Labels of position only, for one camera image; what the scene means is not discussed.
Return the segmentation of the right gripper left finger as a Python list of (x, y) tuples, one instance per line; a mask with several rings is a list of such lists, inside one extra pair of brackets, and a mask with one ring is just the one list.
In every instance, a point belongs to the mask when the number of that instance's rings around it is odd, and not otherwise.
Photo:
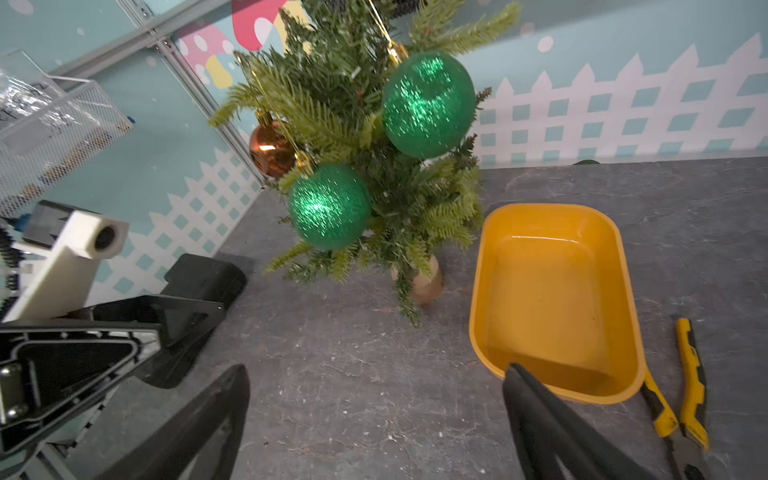
[(233, 365), (100, 479), (228, 479), (250, 401), (242, 364)]

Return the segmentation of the green glitter ball ornament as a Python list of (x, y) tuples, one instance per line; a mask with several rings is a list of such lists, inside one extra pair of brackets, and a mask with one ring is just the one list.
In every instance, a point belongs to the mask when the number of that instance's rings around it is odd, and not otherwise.
[(400, 152), (426, 160), (461, 143), (476, 106), (466, 68), (448, 53), (422, 52), (400, 64), (387, 82), (382, 121)]

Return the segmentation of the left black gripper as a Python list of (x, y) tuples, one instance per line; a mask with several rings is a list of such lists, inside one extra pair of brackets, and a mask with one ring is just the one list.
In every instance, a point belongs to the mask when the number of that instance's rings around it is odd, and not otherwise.
[(208, 336), (223, 322), (226, 309), (222, 302), (141, 295), (83, 307), (66, 317), (128, 329), (1, 328), (3, 456), (31, 449), (93, 406), (161, 347), (187, 347)]

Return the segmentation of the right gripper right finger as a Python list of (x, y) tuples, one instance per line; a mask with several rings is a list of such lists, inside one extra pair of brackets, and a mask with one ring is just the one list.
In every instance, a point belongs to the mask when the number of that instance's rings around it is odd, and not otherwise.
[(522, 365), (502, 385), (517, 456), (527, 479), (651, 479)]

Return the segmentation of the yellow plastic tray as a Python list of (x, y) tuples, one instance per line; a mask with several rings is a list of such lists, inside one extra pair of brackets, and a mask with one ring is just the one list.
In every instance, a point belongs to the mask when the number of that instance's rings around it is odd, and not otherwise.
[(563, 399), (624, 402), (647, 372), (620, 231), (583, 205), (512, 203), (485, 219), (469, 318), (472, 347)]

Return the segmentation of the clear plastic bag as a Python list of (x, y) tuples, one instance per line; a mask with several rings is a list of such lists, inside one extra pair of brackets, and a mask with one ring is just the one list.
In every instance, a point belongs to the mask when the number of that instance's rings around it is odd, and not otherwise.
[(44, 111), (65, 95), (23, 50), (1, 55), (1, 130)]

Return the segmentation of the small green christmas tree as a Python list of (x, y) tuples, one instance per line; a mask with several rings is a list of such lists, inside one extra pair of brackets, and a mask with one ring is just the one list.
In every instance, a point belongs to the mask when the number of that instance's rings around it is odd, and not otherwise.
[(281, 51), (239, 52), (244, 81), (212, 116), (219, 126), (252, 111), (295, 149), (294, 167), (272, 187), (287, 201), (293, 184), (323, 164), (346, 165), (366, 183), (372, 206), (367, 229), (344, 249), (323, 251), (302, 240), (274, 258), (268, 272), (297, 282), (320, 276), (345, 281), (356, 267), (393, 276), (401, 315), (418, 324), (418, 276), (435, 277), (435, 250), (472, 244), (481, 225), (479, 166), (471, 129), (489, 90), (475, 86), (474, 122), (461, 143), (435, 158), (400, 152), (382, 121), (384, 90), (396, 68), (430, 51), (460, 56), (504, 36), (518, 21), (516, 1), (469, 23), (457, 21), (459, 1), (418, 1), (405, 37), (393, 30), (397, 1), (303, 1), (281, 9)]

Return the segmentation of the copper shiny ball ornament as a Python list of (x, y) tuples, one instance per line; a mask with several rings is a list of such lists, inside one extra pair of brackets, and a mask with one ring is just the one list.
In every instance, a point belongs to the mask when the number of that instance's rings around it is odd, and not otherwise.
[(295, 149), (283, 136), (280, 123), (259, 125), (251, 134), (250, 156), (257, 169), (265, 176), (280, 179), (295, 165)]

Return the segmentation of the yellow black pliers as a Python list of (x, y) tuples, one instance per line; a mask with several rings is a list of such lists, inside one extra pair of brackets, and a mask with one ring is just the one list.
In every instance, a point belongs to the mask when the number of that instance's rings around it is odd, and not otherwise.
[(664, 440), (672, 472), (677, 479), (708, 479), (710, 470), (705, 460), (709, 450), (709, 434), (705, 427), (707, 381), (698, 353), (692, 322), (675, 318), (677, 345), (684, 374), (683, 400), (674, 412), (650, 371), (640, 393), (649, 409), (657, 435)]

